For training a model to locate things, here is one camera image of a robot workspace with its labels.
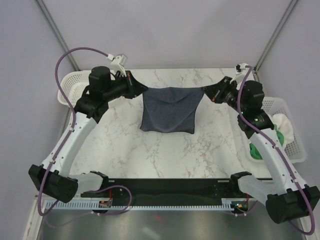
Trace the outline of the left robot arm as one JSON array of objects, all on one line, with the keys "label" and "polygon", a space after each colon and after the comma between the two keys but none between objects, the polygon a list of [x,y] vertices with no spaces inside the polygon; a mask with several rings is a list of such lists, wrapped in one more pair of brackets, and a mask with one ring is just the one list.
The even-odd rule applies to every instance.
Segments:
[{"label": "left robot arm", "polygon": [[109,103],[120,97],[134,99],[148,90],[137,81],[131,71],[125,75],[112,74],[106,66],[94,67],[87,74],[87,85],[73,106],[72,122],[65,130],[51,154],[29,170],[33,184],[40,194],[46,194],[62,203],[75,195],[93,191],[105,197],[110,190],[105,175],[91,171],[84,175],[70,175],[71,166],[90,132],[109,109]]}]

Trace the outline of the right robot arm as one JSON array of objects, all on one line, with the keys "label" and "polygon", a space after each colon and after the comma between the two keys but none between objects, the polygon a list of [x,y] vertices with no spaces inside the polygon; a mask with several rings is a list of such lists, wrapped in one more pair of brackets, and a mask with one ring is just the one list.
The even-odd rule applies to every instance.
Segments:
[{"label": "right robot arm", "polygon": [[290,162],[281,146],[275,126],[262,109],[265,94],[261,83],[236,81],[226,76],[216,84],[202,87],[204,94],[215,104],[227,104],[238,112],[237,122],[247,139],[257,148],[273,184],[265,184],[249,172],[232,175],[228,185],[234,197],[248,194],[266,207],[277,224],[309,216],[320,200],[317,186],[309,186]]}]

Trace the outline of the dark blue towel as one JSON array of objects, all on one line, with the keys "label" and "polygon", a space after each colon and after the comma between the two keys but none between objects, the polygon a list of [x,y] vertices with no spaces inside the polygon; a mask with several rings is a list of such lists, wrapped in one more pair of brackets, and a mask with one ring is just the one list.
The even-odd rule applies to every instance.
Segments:
[{"label": "dark blue towel", "polygon": [[199,87],[149,88],[142,94],[144,132],[195,133],[197,108],[204,96]]}]

